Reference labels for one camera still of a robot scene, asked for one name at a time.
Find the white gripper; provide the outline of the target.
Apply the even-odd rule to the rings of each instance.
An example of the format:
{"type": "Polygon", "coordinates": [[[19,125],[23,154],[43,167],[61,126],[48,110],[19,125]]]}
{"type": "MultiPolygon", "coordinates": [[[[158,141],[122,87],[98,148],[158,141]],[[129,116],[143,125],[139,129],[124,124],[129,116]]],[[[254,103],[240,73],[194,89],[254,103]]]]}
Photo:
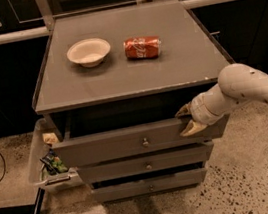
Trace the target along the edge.
{"type": "Polygon", "coordinates": [[[180,133],[182,137],[189,137],[203,131],[207,126],[213,125],[224,115],[223,97],[220,91],[206,91],[200,93],[192,102],[184,104],[175,114],[175,117],[189,116],[192,118],[184,130],[180,133]]]}

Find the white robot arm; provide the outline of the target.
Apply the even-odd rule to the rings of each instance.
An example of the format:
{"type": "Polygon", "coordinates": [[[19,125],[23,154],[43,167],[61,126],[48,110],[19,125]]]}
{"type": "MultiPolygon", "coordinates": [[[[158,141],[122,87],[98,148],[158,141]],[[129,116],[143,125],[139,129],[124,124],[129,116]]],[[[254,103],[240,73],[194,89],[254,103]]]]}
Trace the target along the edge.
{"type": "Polygon", "coordinates": [[[181,136],[188,137],[203,131],[252,100],[268,105],[268,74],[240,63],[224,67],[211,89],[195,96],[177,111],[177,117],[191,115],[181,136]]]}

